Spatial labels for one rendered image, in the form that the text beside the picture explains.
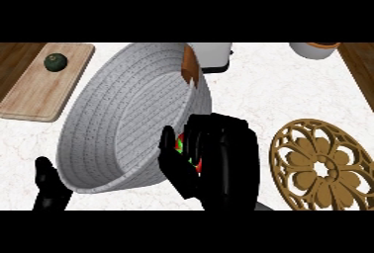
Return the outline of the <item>white pot with brown rim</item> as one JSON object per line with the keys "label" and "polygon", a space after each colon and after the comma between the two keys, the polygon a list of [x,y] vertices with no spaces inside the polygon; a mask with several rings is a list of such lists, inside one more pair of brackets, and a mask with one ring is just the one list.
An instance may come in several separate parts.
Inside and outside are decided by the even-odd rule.
{"label": "white pot with brown rim", "polygon": [[308,59],[326,59],[341,46],[339,42],[292,42],[296,54]]}

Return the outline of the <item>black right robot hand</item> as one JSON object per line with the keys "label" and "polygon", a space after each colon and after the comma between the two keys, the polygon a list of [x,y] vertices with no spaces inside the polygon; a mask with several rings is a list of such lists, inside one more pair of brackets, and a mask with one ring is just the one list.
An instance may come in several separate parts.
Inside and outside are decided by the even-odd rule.
{"label": "black right robot hand", "polygon": [[191,115],[177,150],[172,126],[163,129],[160,168],[185,199],[197,198],[208,211],[256,209],[261,158],[256,132],[246,120],[212,113]]}

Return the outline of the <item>pale wooden cutting board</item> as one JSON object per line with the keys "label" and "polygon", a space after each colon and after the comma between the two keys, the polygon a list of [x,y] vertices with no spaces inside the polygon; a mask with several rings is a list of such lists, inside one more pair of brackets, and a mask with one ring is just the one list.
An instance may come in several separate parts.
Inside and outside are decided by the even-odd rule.
{"label": "pale wooden cutting board", "polygon": [[[48,123],[60,118],[94,52],[91,43],[49,42],[45,45],[0,102],[0,118]],[[67,67],[60,72],[45,67],[52,53],[67,57]]]}

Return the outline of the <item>grey woven basket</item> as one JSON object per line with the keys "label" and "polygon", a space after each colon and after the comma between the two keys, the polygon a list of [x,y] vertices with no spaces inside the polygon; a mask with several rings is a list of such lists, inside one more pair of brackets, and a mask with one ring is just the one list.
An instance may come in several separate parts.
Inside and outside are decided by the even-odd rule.
{"label": "grey woven basket", "polygon": [[187,84],[183,61],[188,42],[134,42],[89,80],[63,126],[58,170],[81,194],[162,183],[163,128],[185,130],[193,114],[212,113],[202,69],[199,86]]}

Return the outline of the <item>dark green round vegetable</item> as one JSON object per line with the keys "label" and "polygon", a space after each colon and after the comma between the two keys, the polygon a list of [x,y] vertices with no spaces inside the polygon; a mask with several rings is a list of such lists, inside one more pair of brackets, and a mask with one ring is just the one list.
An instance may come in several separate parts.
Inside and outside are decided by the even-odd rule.
{"label": "dark green round vegetable", "polygon": [[61,53],[52,53],[45,59],[45,67],[51,72],[60,72],[67,67],[67,57]]}

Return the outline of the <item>golden floral cutout placemat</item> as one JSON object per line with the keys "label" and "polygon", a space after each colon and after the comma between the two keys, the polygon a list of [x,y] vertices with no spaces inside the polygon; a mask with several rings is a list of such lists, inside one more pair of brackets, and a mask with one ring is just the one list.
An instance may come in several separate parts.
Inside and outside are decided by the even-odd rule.
{"label": "golden floral cutout placemat", "polygon": [[296,120],[270,150],[276,185],[295,211],[374,211],[374,159],[335,125]]}

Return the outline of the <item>white appliance with black base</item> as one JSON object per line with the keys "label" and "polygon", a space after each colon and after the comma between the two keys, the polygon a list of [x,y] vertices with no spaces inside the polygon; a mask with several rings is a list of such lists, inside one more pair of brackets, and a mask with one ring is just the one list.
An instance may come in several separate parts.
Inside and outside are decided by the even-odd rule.
{"label": "white appliance with black base", "polygon": [[191,42],[202,72],[222,73],[230,67],[230,56],[233,54],[231,42]]}

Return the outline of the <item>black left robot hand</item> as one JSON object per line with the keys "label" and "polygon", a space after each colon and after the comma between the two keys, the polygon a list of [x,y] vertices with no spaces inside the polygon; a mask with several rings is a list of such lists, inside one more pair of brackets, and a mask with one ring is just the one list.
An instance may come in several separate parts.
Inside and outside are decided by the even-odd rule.
{"label": "black left robot hand", "polygon": [[36,159],[36,185],[41,191],[35,211],[64,211],[73,190],[64,185],[58,169],[45,156]]}

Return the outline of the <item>red tomato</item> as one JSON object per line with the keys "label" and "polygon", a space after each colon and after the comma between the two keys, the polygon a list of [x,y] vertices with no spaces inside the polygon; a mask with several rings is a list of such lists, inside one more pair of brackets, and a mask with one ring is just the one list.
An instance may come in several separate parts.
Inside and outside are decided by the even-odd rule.
{"label": "red tomato", "polygon": [[[177,151],[180,154],[184,154],[184,143],[185,143],[185,134],[181,133],[177,140]],[[202,158],[197,165],[194,166],[197,173],[202,173]]]}

